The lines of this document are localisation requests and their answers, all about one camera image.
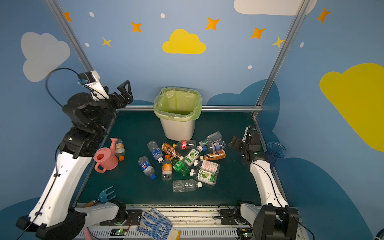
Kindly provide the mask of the brown tea bottle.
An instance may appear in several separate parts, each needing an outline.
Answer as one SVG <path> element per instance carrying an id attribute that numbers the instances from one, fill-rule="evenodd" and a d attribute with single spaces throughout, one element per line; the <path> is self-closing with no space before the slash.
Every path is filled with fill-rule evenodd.
<path id="1" fill-rule="evenodd" d="M 218 150 L 218 151 L 213 151 L 209 154 L 200 156 L 200 160 L 206 160 L 206 161 L 216 161 L 216 160 L 221 160 L 226 158 L 226 152 L 225 150 Z"/>

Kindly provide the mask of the small bottle orange cap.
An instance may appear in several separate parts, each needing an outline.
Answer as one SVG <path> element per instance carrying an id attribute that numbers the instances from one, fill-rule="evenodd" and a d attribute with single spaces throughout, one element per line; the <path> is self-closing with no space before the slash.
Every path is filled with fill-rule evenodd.
<path id="1" fill-rule="evenodd" d="M 125 159 L 126 150 L 124 147 L 124 142 L 121 139 L 116 141 L 115 146 L 115 156 L 119 159 L 119 161 L 123 161 Z"/>

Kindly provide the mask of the brown coffee bottle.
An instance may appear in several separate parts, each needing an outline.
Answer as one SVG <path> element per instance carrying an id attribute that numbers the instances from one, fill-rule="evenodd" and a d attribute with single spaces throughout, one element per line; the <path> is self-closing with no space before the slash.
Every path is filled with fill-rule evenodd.
<path id="1" fill-rule="evenodd" d="M 162 151 L 165 152 L 167 155 L 170 155 L 174 157 L 175 159 L 182 160 L 184 157 L 179 154 L 175 148 L 173 148 L 171 145 L 168 143 L 163 143 L 161 147 Z"/>

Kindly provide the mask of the clear bottle white cap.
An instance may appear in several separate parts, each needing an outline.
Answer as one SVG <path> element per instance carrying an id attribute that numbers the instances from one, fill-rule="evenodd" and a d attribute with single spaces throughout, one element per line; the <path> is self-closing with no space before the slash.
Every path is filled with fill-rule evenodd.
<path id="1" fill-rule="evenodd" d="M 173 181 L 173 193 L 193 192 L 202 187 L 202 182 L 190 180 Z"/>

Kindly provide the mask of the clear bottle blue cap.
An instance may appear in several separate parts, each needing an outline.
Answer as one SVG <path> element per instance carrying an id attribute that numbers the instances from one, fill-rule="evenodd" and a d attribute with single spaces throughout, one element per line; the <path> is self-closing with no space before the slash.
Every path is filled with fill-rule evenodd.
<path id="1" fill-rule="evenodd" d="M 140 157 L 138 160 L 138 164 L 140 165 L 143 173 L 147 177 L 149 177 L 151 180 L 154 180 L 156 178 L 155 169 L 153 168 L 147 157 Z"/>

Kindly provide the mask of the clear bottle orange label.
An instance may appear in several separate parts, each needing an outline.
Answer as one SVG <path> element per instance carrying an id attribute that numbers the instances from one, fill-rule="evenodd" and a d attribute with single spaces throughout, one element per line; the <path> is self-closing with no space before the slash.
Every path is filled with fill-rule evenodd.
<path id="1" fill-rule="evenodd" d="M 162 181 L 171 181 L 173 178 L 173 165 L 170 155 L 166 155 L 162 163 Z"/>

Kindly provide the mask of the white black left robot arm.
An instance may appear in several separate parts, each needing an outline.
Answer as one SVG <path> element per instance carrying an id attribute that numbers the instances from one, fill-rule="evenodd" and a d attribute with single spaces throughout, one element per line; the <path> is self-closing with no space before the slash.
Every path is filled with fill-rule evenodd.
<path id="1" fill-rule="evenodd" d="M 33 232 L 41 240 L 72 240 L 83 229 L 122 215 L 124 205 L 117 201 L 86 208 L 70 206 L 83 172 L 108 135 L 116 110 L 134 100 L 130 81 L 118 90 L 105 94 L 105 100 L 79 93 L 63 106 L 73 127 L 55 151 L 55 168 L 41 198 L 28 215 L 17 220 L 17 228 Z"/>

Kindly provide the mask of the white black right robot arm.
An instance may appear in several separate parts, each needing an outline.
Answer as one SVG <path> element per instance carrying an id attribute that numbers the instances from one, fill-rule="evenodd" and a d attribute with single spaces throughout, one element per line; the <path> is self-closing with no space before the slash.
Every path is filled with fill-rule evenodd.
<path id="1" fill-rule="evenodd" d="M 251 227 L 254 240 L 295 240 L 300 223 L 296 209 L 284 199 L 273 177 L 271 164 L 262 152 L 261 134 L 247 127 L 242 138 L 234 136 L 229 146 L 242 154 L 242 158 L 255 179 L 261 208 L 255 204 L 239 203 L 236 211 L 240 220 Z"/>

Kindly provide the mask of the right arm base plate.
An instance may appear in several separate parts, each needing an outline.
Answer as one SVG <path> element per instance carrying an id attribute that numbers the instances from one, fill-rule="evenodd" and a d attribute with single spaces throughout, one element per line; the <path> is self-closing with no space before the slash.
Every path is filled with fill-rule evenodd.
<path id="1" fill-rule="evenodd" d="M 219 209 L 221 225 L 254 225 L 258 215 L 255 211 L 241 212 L 233 209 Z"/>

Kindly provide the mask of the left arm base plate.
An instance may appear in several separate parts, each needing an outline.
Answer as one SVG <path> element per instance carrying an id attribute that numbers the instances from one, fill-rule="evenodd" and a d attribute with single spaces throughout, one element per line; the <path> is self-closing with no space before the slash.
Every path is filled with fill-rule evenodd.
<path id="1" fill-rule="evenodd" d="M 115 219 L 99 223 L 100 226 L 138 226 L 141 223 L 143 211 L 138 209 L 118 213 Z"/>

